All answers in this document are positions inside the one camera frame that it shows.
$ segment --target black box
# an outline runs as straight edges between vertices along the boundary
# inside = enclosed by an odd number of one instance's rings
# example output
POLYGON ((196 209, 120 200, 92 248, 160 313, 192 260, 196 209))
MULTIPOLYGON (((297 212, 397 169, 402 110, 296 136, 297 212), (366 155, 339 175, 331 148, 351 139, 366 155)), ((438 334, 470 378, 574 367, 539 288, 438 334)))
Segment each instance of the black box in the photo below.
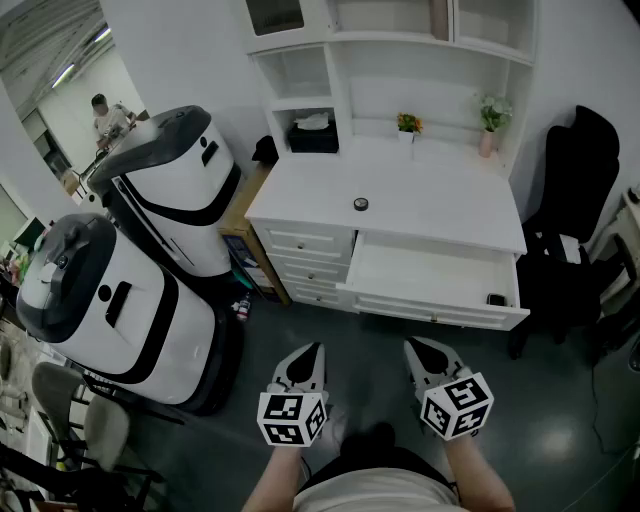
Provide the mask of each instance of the black box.
POLYGON ((335 121, 324 130, 301 130, 294 124, 287 140, 292 153, 337 153, 340 148, 335 121))

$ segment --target wall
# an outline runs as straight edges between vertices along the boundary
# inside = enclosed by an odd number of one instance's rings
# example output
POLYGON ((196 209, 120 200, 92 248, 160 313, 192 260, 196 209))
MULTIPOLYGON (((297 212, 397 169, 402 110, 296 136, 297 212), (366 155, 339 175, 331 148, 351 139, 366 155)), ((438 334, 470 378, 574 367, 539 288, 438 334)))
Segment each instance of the wall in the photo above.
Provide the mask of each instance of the wall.
POLYGON ((29 139, 35 141, 38 137, 40 137, 44 132, 47 131, 47 127, 42 120, 42 117, 38 113, 37 110, 34 110, 22 120, 22 126, 27 132, 29 139))
POLYGON ((149 113, 200 105, 246 174, 269 128, 229 1, 239 0, 100 3, 149 113))
POLYGON ((38 110, 73 168, 82 172, 95 159, 91 98, 101 93, 109 104, 122 103, 140 113, 144 105, 116 49, 111 49, 73 81, 52 89, 38 110))
POLYGON ((12 240, 27 217, 0 187, 0 245, 4 240, 12 240))
POLYGON ((44 224, 77 211, 76 204, 29 140, 0 81, 0 185, 26 216, 44 224))
POLYGON ((640 182, 640 25, 622 0, 540 0, 538 68, 525 142, 511 175, 523 219, 536 212, 544 184, 549 128, 573 119, 577 104, 606 117, 620 136, 620 174, 599 228, 621 194, 640 182))

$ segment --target cable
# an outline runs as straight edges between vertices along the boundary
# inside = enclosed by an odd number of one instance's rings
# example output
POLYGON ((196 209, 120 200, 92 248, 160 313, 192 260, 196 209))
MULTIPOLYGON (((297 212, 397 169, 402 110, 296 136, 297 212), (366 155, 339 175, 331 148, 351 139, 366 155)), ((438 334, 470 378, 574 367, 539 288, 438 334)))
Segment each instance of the cable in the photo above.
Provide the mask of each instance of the cable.
POLYGON ((600 432, 598 432, 598 427, 596 425, 596 422, 598 421, 598 410, 599 410, 599 403, 598 403, 598 393, 596 392, 596 372, 595 372, 595 365, 593 365, 591 367, 591 395, 593 396, 593 402, 595 403, 595 411, 593 414, 593 420, 591 421, 591 430, 593 430, 594 434, 596 435, 596 438, 598 439, 598 447, 600 448, 600 453, 602 455, 618 455, 622 452, 627 452, 629 451, 629 449, 631 449, 633 446, 636 445, 636 441, 634 441, 633 443, 631 443, 629 446, 626 446, 624 448, 621 448, 619 450, 606 450, 604 447, 604 441, 602 440, 602 436, 600 435, 600 432))
POLYGON ((620 460, 618 460, 618 462, 616 462, 610 469, 609 471, 607 471, 604 475, 602 475, 594 484, 592 484, 586 491, 584 491, 575 501, 573 501, 570 505, 566 506, 565 508, 562 509, 561 512, 566 512, 567 510, 569 510, 571 507, 573 507, 576 503, 578 503, 580 500, 582 500, 582 498, 584 498, 587 494, 589 494, 589 492, 596 487, 600 482, 602 482, 605 478, 607 478, 609 476, 609 474, 616 469, 621 463, 622 461, 626 458, 627 454, 631 451, 631 448, 633 448, 633 446, 630 446, 629 448, 627 448, 627 450, 624 452, 624 454, 622 455, 622 457, 620 457, 620 460))

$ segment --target black chair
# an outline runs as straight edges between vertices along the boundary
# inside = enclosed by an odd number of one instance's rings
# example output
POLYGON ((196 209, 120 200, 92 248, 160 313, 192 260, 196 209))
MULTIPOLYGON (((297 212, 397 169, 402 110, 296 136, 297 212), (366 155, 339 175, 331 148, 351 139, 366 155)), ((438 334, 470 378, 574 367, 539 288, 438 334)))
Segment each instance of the black chair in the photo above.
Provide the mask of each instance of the black chair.
POLYGON ((586 243, 620 169, 615 128, 592 110, 576 107, 570 128, 547 134, 545 184, 538 212, 523 224, 528 253, 517 263, 520 303, 531 315, 510 335, 509 355, 518 359, 534 323, 551 327, 556 343, 569 327, 590 325, 600 316, 602 291, 586 251, 567 262, 560 235, 586 243))

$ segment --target chair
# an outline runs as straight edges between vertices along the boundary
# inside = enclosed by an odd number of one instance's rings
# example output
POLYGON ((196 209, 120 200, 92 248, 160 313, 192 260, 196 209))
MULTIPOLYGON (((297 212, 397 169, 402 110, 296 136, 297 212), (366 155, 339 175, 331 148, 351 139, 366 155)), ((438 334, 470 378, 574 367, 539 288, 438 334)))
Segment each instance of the chair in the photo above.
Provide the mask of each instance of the chair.
POLYGON ((511 332, 512 359, 522 355, 534 322, 550 326, 559 344, 569 327, 594 324, 600 316, 602 290, 582 245, 579 264, 553 248, 560 235, 579 244, 593 235, 620 169, 618 134, 602 116, 578 106, 570 128, 549 130, 546 149, 542 202, 523 224, 528 253, 517 263, 520 303, 531 315, 511 332))
POLYGON ((39 363, 33 371, 33 393, 65 454, 62 460, 70 460, 72 467, 75 465, 78 469, 82 463, 87 463, 106 472, 145 475, 141 494, 146 496, 151 481, 162 481, 162 478, 155 471, 117 464, 129 435, 129 415, 120 403, 96 395, 88 404, 84 425, 69 421, 71 403, 82 402, 74 395, 84 382, 79 371, 49 362, 39 363), (84 430, 84 441, 72 427, 84 430))

